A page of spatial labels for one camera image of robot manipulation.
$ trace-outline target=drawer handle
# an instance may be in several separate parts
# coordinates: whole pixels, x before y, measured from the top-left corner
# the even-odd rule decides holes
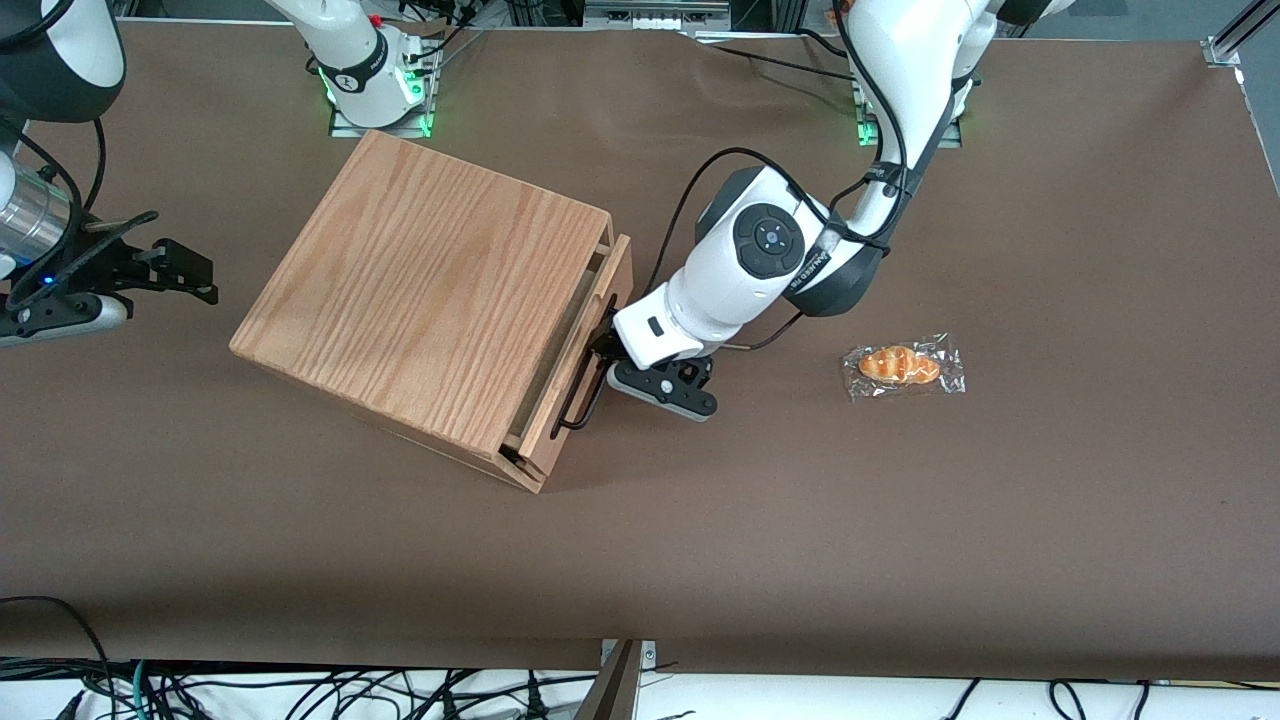
[[[617,313],[618,293],[609,296],[609,304],[604,307],[604,315],[600,316],[600,325],[608,327],[613,314]],[[588,345],[586,350],[582,351],[582,360],[577,364],[577,370],[573,373],[573,382],[568,386],[568,392],[564,395],[564,402],[561,405],[559,414],[556,416],[556,425],[552,427],[552,439],[559,436],[561,428],[567,430],[581,430],[586,427],[586,423],[591,420],[591,414],[595,413],[595,406],[600,404],[600,395],[604,392],[604,375],[609,372],[609,365],[613,357],[600,356],[600,368],[595,373],[595,379],[591,380],[590,400],[586,402],[586,407],[582,409],[582,415],[577,420],[568,419],[570,407],[573,405],[573,398],[577,397],[577,388],[582,384],[582,378],[586,375],[586,368],[591,364],[591,356],[595,355],[594,343]]]

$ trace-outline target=bread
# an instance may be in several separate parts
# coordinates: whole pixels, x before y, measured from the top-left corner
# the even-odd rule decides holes
[[[858,370],[883,383],[924,384],[938,379],[942,368],[910,347],[895,345],[864,356],[858,361]]]

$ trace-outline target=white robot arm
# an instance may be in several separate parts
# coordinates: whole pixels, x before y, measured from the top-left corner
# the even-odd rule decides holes
[[[375,26],[358,0],[266,3],[302,33],[334,105],[352,123],[385,127],[422,102],[408,82],[424,53],[420,38],[389,24]]]
[[[358,0],[268,1],[306,38],[349,122],[383,127],[424,101],[420,83],[410,82],[433,53],[421,38],[375,23]],[[4,115],[96,122],[119,95],[124,73],[108,0],[0,4]],[[9,281],[0,292],[0,348],[118,327],[132,316],[125,290],[177,290],[218,302],[212,263],[204,256],[168,238],[150,250],[125,245],[123,234],[155,213],[124,224],[99,222],[90,214],[93,193],[81,197],[74,179],[58,174],[65,191],[0,154],[0,281]]]
[[[852,3],[838,29],[850,69],[882,124],[852,215],[844,220],[803,195],[778,168],[731,174],[699,217],[685,265],[613,316],[627,357],[611,368],[609,384],[705,420],[714,411],[714,398],[701,391],[709,363],[692,369],[682,363],[705,359],[778,297],[809,316],[851,309],[888,252],[942,132],[963,109],[997,17],[1030,23],[1070,3]],[[833,9],[838,17],[838,0]]]

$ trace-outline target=wrapped pastry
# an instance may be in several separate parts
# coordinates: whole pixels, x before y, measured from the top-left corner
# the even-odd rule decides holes
[[[924,384],[938,379],[942,366],[910,347],[893,345],[859,360],[858,370],[883,383]]]
[[[893,397],[964,392],[964,365],[950,333],[914,342],[867,345],[845,355],[849,397]]]

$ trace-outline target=wooden box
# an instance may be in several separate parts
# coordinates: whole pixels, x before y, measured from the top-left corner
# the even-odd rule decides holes
[[[604,210],[370,132],[230,348],[538,492],[588,337],[631,287]]]

